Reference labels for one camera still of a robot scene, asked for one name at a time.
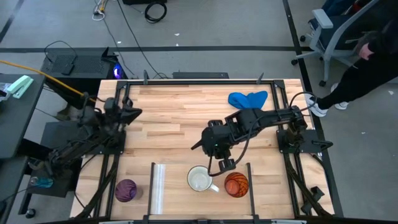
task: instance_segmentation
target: blue light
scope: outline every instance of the blue light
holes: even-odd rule
[[[117,64],[113,67],[113,76],[114,76],[116,79],[122,79],[122,73],[123,73],[122,67],[120,66],[119,63],[117,63]]]

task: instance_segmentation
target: chair armrest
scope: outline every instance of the chair armrest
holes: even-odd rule
[[[323,9],[314,9],[312,11],[312,14],[315,16],[315,19],[317,20],[319,26],[322,27],[322,29],[333,28],[333,23]]]

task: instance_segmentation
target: white mug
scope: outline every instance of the white mug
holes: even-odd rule
[[[207,168],[204,166],[192,167],[187,176],[188,185],[192,190],[202,192],[207,189],[219,192],[220,189],[213,184],[213,178],[207,174]]]

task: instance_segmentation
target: concrete floor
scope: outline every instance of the concrete floor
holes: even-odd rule
[[[323,1],[289,0],[297,33],[309,31],[311,10]],[[12,14],[17,0],[0,1],[0,29]],[[91,20],[92,0],[35,1],[24,0],[21,9],[0,42],[0,52],[8,48],[44,48],[64,40],[72,47],[114,46],[103,22]],[[144,10],[144,5],[135,6]],[[158,24],[148,24],[142,14],[123,5],[127,19],[143,47],[258,45],[293,47],[292,36],[282,1],[276,0],[169,0],[168,14]],[[106,21],[120,47],[136,47],[126,23],[114,1],[106,8]],[[65,47],[57,44],[54,47]],[[140,77],[146,69],[155,73],[140,52],[123,52],[129,68]],[[230,78],[301,78],[299,67],[290,60],[293,51],[183,51],[146,52],[151,64],[171,76],[172,72],[228,72]],[[0,58],[40,68],[43,53],[0,53]],[[323,77],[323,64],[317,58],[305,60],[315,94],[325,96],[331,84],[338,82],[345,65],[331,64],[330,81],[325,88],[318,82]],[[30,73],[0,65],[0,73]],[[57,105],[47,100],[57,99]],[[59,96],[43,91],[37,107],[50,114],[62,109]],[[398,220],[398,147],[395,141],[398,117],[398,86],[387,84],[364,98],[351,103],[346,111],[332,108],[321,119],[325,137],[335,143],[330,149],[331,163],[346,217]],[[40,142],[51,116],[36,110],[26,138]],[[16,199],[9,223],[37,223],[64,220],[69,216],[73,195],[66,198],[35,196],[31,207],[38,214],[31,220],[18,216]]]

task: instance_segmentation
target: white shoe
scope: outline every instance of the white shoe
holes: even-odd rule
[[[312,95],[309,94],[305,94],[305,102],[307,102],[308,106],[311,106],[314,104],[314,99]],[[326,113],[328,112],[328,109],[322,110],[319,108],[318,103],[315,103],[315,105],[311,108],[309,108],[309,110],[315,114],[315,116],[318,116],[320,118],[326,116]]]
[[[330,92],[333,92],[338,86],[338,83],[335,83],[331,86],[330,88]],[[348,103],[347,102],[341,102],[341,103],[337,103],[335,104],[335,108],[338,110],[345,110],[347,109]]]

